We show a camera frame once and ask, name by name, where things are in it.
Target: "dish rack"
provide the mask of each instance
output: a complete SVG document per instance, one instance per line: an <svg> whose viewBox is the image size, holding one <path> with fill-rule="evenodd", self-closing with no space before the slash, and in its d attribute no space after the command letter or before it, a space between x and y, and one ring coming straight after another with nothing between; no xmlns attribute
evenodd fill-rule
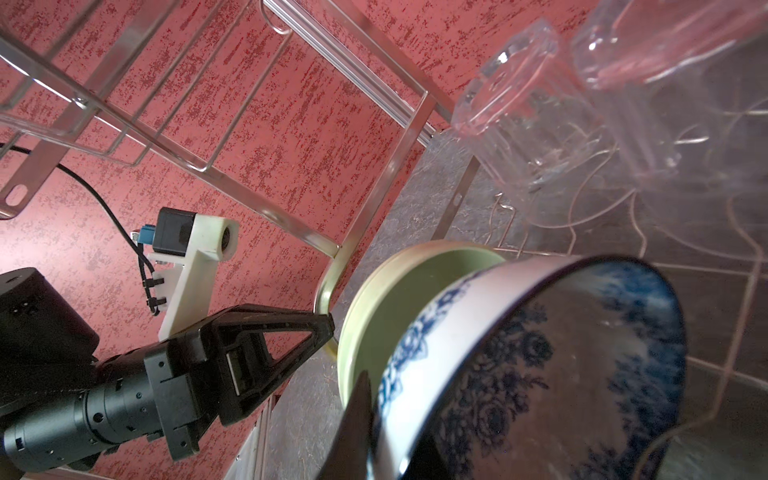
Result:
<svg viewBox="0 0 768 480"><path fill-rule="evenodd" d="M391 69L408 88L421 96L421 100L416 108L409 106L406 101L400 98L394 90L375 75L294 0L218 0L203 24L188 37L187 43L179 55L170 63L170 66L159 79L155 81L147 97L141 101L135 110L125 111L117 105L110 103L108 100L109 94L115 89L122 76L157 33L163 22L175 8L178 8L180 2L178 0L144 2L136 11L131 23L126 27L122 36L114 43L111 50L102 57L101 62L92 71L90 77L86 81L78 82L57 68L53 61L57 53L86 25L89 18L102 3L103 0L91 0L78 16L69 23L65 31L53 41L48 50L42 54L37 53L15 38L4 25L2 25L3 28L0 28L0 58L18 71L21 79L11 94L2 99L2 104L0 104L0 124L12 129L9 141L5 142L5 146L0 147L0 159L9 152L13 144L22 140L25 135L41 140L13 174L11 180L0 190L0 218L11 219L18 215L70 148L83 151L102 160L116 162L125 167L135 167L151 151L232 197L245 207L250 208L255 213L265 217L268 221L328 256L330 260L316 289L314 301L315 312L328 313L334 289L337 287L341 276L358 247L362 236L374 218L376 211L383 202L385 195L391 188L400 167L405 162L416 141L427 145L435 133L435 128L428 122L430 114L436 112L445 121L450 123L454 102L444 91L435 85L424 71L410 61L393 42L374 27L365 15L352 5L350 0L326 0L326 6L329 12L354 38L362 43L364 47L368 48L386 67ZM141 121L142 113L154 100L164 82L184 60L195 45L195 42L200 39L205 29L216 18L219 10L225 5L233 3L239 8L236 21L227 27L227 30L218 43L216 43L213 51L203 61L200 69L194 74L192 81L184 89L181 99L177 101L169 115L161 122L160 127L154 128ZM287 28L275 26L271 22L265 7L282 20L287 25ZM265 21L273 28L275 35L281 35L283 41L274 52L269 64L258 77L256 83L251 87L245 101L237 110L213 153L209 157L203 158L167 137L164 134L164 129L198 85L204 72L211 65L224 42L249 8L259 8ZM285 52L288 42L294 33L320 52L355 86L366 93L378 106L404 127L384 170L371 189L360 212L353 220L341 243L337 243L334 239L309 227L300 218L289 214L270 199L251 190L215 166L217 157L227 144L230 135L243 116L248 104L259 91L259 88L269 75L272 67L277 63L281 54ZM30 121L12 113L14 107L29 94L30 87L33 84L42 86L60 98L61 101L67 102L64 110L52 124ZM104 124L113 132L117 132L111 138L108 147L94 147L81 140L83 132L94 122ZM124 156L118 154L125 150L131 152L133 157L126 160ZM478 169L479 162L472 158L448 202L448 206L432 237L433 240L444 238L449 233L456 214L462 208L470 186L478 173ZM629 220L636 234L636 240L640 243L640 246L634 253L638 257L643 258L648 247L648 232L637 222L636 204L637 198L635 194L630 195L622 203L627 208ZM552 229L560 230L558 234L565 232L566 236L570 235L570 240L561 249L538 249L532 247L531 226L521 222L519 218L515 222L516 212L511 207L503 204L501 194L496 197L495 205L492 208L491 219L488 222L489 232L486 243L490 243L495 235L497 227L494 227L493 218L494 215L498 216L501 210L511 212L511 216L506 224L499 227L502 229L503 234L501 239L496 242L496 250L505 252L507 255L517 259L528 255L566 256L574 253L577 240L580 238L574 227ZM505 245L505 239L508 233L511 232L511 229L514 230L513 225L520 227L524 233L516 246L510 247ZM746 241L750 241L749 237L740 229L735 219L733 219L733 228ZM756 244L754 245L757 251L759 247ZM747 270L677 263L655 263L656 266L661 268L685 270L700 275L722 273L746 278L746 286L743 291L732 336L730 337L725 361L722 364L716 364L694 356L688 357L689 365L700 367L717 375L718 380L715 386L714 397L708 412L692 422L687 422L669 431L664 437L654 442L651 446L652 449L662 445L673 435L715 419L723 405L726 388L731 380L768 391L768 381L757 376L739 372L735 368L747 321L753 311L758 284L761 280L766 279L766 276L762 273L761 260L763 259L763 252L757 252L757 257L758 261L754 262L751 268Z"/></svg>
<svg viewBox="0 0 768 480"><path fill-rule="evenodd" d="M429 115L436 111L450 122L453 101L382 32L373 27L349 0L329 0L326 4L329 11L343 26L390 67L405 85L421 96L416 108L412 108L400 98L294 0L217 0L201 26L188 35L184 47L154 82L154 86L139 106L133 111L126 111L108 100L110 93L118 86L149 41L157 34L160 26L174 12L174 9L180 7L181 2L180 0L143 2L130 24L123 30L111 49L103 55L88 79L78 82L57 68L54 59L89 22L94 12L102 7L103 3L103 0L91 0L87 3L42 54L18 40L7 25L0 25L2 26L0 28L0 59L18 74L16 85L0 104L0 124L10 127L12 131L5 145L0 147L0 160L10 151L11 146L17 144L25 135L41 140L0 190L0 219L12 219L26 207L70 148L125 167L139 165L151 151L328 256L330 262L316 289L314 301L316 312L328 313L334 289L409 152L416 141L427 145L435 133L435 128L428 123ZM187 84L181 97L176 100L170 113L162 120L160 127L154 128L144 123L141 115L156 99L157 93L189 55L190 50L200 40L206 29L212 25L217 14L226 7L237 7L238 13L234 22L227 26L213 50L194 73L194 77ZM287 28L276 26L270 20L265 7L274 12L287 25ZM164 130L198 86L232 31L251 8L260 10L275 35L282 36L283 41L251 87L212 154L209 157L200 157L166 136ZM309 227L301 218L288 213L277 203L246 187L215 165L238 121L281 54L285 52L294 33L313 46L404 127L389 161L341 243ZM51 124L29 120L13 112L14 107L31 94L31 87L35 84L50 92L53 95L52 99L66 102L63 104L65 105L63 111ZM83 133L99 124L110 128L108 147L94 147L83 141Z"/></svg>

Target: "blue floral pattern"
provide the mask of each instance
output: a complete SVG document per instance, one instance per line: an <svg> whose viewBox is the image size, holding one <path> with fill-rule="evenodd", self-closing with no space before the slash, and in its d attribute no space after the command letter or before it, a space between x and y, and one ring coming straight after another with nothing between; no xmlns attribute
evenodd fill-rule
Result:
<svg viewBox="0 0 768 480"><path fill-rule="evenodd" d="M676 422L684 387L685 334L674 293L657 274L635 263L592 269L607 279L599 288L603 306L619 312L645 341L647 358L617 359L616 373L607 381L617 396L626 448L589 448L588 460L574 468L571 480L625 480L650 442ZM654 452L641 478L651 478L663 456L663 450Z"/></svg>
<svg viewBox="0 0 768 480"><path fill-rule="evenodd" d="M528 392L549 389L542 377L521 373L522 367L542 369L552 358L549 341L532 329L546 321L541 305L519 309L504 320L453 387L452 400L432 429L453 478L471 478L473 443L484 457L502 448L510 425L529 410Z"/></svg>
<svg viewBox="0 0 768 480"><path fill-rule="evenodd" d="M433 300L408 327L389 358L382 381L379 384L378 404L379 414L376 424L387 416L392 400L402 391L400 374L413 360L427 357L426 337L432 329L448 314L451 306L462 298L469 288L470 282L486 270L475 272L451 285L442 295ZM374 427L374 441L378 436L378 428Z"/></svg>
<svg viewBox="0 0 768 480"><path fill-rule="evenodd" d="M586 445L585 460L571 467L571 480L628 480L650 442L677 419L685 373L685 335L677 300L668 284L639 263L614 261L579 272L581 288L616 312L646 348L624 354L606 379L622 418L626 444ZM475 354L446 396L431 433L452 478L473 478L473 449L482 457L512 448L515 420L531 409L529 396L549 390L540 375L554 349L537 325L547 322L544 305L529 303L502 320L501 329ZM641 478L650 478L663 451L652 456Z"/></svg>

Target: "red speckled surface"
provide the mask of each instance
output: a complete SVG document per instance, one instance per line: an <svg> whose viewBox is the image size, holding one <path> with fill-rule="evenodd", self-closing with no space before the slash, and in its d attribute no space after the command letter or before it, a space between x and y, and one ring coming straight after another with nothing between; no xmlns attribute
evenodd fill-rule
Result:
<svg viewBox="0 0 768 480"><path fill-rule="evenodd" d="M133 111L214 3L182 0L110 100ZM542 15L562 31L570 31L595 3L356 2L453 98L458 97L475 69L515 31ZM0 11L19 38L42 52L86 4L85 0L0 0ZM86 79L140 5L141 0L104 2L84 31L55 58L55 64L79 81ZM202 65L205 54L231 24L239 5L231 2L222 9L158 100L150 104L144 121L158 126ZM414 101L389 72L333 27L318 4L306 0L306 6L404 98ZM249 11L166 133L192 151L208 155L280 41L256 9ZM5 96L19 78L7 65L0 66L0 94ZM65 103L40 87L34 89L34 95L15 113L51 121ZM254 98L217 166L340 242L399 132L394 121L296 37ZM0 131L0 141L7 137L7 131ZM106 147L114 132L91 125L85 137L91 145ZM34 143L29 138L22 142L28 147ZM363 247L376 232L420 151L420 147L415 149L409 159ZM120 149L118 153L128 158L136 149ZM0 180L5 182L21 160L20 154L10 154L0 162ZM212 311L237 303L311 307L326 259L164 159L150 155L131 169L70 152L63 163L101 193L128 230L153 223L164 206L239 220L238 251L220 266ZM49 177L19 217L0 223L0 246L3 271L36 266L92 325L101 336L100 358L157 338L161 319L151 317L144 305L135 256L96 202L61 172ZM295 336L272 336L270 348L284 351L295 342ZM228 429L215 422L200 443L201 453L175 464L164 441L147 444L138 439L123 445L118 453L102 457L94 472L120 480L221 478L252 426L253 417Z"/></svg>

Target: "gray tile floor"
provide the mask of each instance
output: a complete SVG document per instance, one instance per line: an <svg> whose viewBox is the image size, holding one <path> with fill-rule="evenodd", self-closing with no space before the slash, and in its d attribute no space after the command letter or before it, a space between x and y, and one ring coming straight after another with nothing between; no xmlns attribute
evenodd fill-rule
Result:
<svg viewBox="0 0 768 480"><path fill-rule="evenodd" d="M468 161L466 152L458 150L456 143L445 136L438 137L422 155L333 309L337 335L346 309L365 278L394 253L429 240ZM517 217L509 224L512 210L502 207L506 200L497 195L490 177L480 170L446 238L500 246L510 250L506 255L513 259L526 233L526 250L566 253L572 242L572 253L577 255L638 255L641 250L642 237L631 223L631 199L576 226L572 233L568 228L526 226ZM751 265L699 253L672 240L653 225L639 198L634 213L637 227L647 238L644 258L659 266L680 297L689 354L721 364L742 303L747 282L744 273L750 271ZM681 265L698 270L683 269ZM739 371L761 379L768 379L766 293L768 284L761 279L737 360ZM716 384L715 374L689 364L682 422L707 412ZM338 397L336 365L319 352L296 372L273 412L267 478L314 478L342 414ZM717 419L673 440L657 477L768 478L767 407L768 389L732 381Z"/></svg>

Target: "clear plastic cup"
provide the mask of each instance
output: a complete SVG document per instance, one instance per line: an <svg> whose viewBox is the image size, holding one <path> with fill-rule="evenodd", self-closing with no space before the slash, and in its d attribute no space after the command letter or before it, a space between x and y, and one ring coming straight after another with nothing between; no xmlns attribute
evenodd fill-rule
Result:
<svg viewBox="0 0 768 480"><path fill-rule="evenodd" d="M574 64L668 234L739 260L768 248L768 9L603 0Z"/></svg>
<svg viewBox="0 0 768 480"><path fill-rule="evenodd" d="M482 66L452 126L511 204L540 227L595 218L633 189L567 47L544 20Z"/></svg>

